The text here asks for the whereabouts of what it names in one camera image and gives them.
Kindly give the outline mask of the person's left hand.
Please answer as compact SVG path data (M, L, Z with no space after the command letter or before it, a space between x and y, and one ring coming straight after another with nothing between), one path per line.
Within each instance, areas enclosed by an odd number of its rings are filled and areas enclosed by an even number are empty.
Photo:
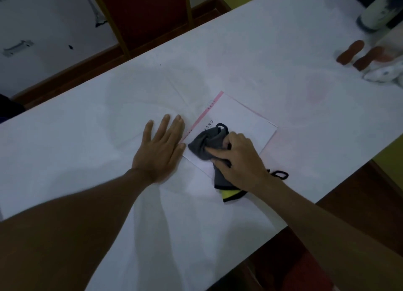
M177 167L177 145L181 143L185 122L177 115L170 122L170 115L164 115L160 125L149 142L141 141L136 152L130 174L136 182L143 186L161 183L167 179Z

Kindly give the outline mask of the person's right hand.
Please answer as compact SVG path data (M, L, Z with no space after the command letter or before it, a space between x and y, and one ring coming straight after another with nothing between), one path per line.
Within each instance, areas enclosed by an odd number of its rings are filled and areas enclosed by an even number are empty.
M270 187L270 175L256 152L252 141L243 134L230 132L223 143L231 149L205 147L214 158L226 158L232 163L233 172L224 178L240 190L260 194Z

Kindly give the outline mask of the person's left forearm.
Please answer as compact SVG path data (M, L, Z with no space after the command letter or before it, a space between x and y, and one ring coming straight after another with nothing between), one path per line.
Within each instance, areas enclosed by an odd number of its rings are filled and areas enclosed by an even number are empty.
M123 176L0 222L0 291L85 291L155 174Z

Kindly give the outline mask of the person's right forearm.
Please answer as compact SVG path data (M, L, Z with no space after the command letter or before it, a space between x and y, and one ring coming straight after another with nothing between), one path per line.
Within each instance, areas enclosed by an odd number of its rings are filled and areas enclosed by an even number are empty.
M300 239L340 291L403 291L403 257L265 169L250 190Z

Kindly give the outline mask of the white paper sheet pink edge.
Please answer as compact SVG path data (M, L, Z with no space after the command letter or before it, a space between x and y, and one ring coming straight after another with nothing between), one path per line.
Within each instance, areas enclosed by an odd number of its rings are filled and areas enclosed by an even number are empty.
M227 126L229 132L243 133L251 139L258 154L261 154L277 130L277 127L264 117L221 91L191 124L183 137L187 146L184 157L211 179L214 179L212 162L200 160L188 147L198 134L214 128L219 123Z

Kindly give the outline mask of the white table cover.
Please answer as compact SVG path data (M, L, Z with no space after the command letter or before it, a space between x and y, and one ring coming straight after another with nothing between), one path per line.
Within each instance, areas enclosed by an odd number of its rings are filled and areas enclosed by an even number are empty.
M355 0L253 0L0 125L0 219L125 173L145 124L186 131L223 91L277 126L261 157L318 202L403 134L403 89L336 62L364 35ZM183 159L135 202L88 291L208 289L285 228L224 204Z

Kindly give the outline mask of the brown oblong object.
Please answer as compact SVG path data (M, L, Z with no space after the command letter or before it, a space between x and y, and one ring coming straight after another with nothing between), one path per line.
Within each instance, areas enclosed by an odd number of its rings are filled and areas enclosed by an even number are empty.
M357 55L365 46L363 40L354 41L344 52L339 54L336 58L336 62L341 65L347 65L351 63L355 55Z
M385 48L383 46L376 46L370 49L363 57L356 60L353 63L353 67L358 71L363 71L374 61L386 63L393 60L394 58L392 56L385 54Z

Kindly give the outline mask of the white patterned cloth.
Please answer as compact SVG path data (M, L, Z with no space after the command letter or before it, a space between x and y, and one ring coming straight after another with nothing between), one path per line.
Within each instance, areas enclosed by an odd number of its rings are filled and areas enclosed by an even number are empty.
M374 70L369 70L362 78L371 83L397 84L403 88L403 60L395 60Z

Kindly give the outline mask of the white cylinder bottle dark print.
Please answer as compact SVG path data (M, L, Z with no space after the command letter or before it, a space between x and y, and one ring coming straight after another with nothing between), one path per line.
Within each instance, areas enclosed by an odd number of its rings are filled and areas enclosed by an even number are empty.
M403 0L375 0L357 18L358 27L374 33L382 29L403 10Z

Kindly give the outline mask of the red chair wooden frame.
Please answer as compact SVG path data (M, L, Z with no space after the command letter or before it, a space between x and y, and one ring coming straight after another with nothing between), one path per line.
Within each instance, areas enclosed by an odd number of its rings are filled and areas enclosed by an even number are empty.
M95 0L127 59L131 51L182 26L194 27L190 0Z

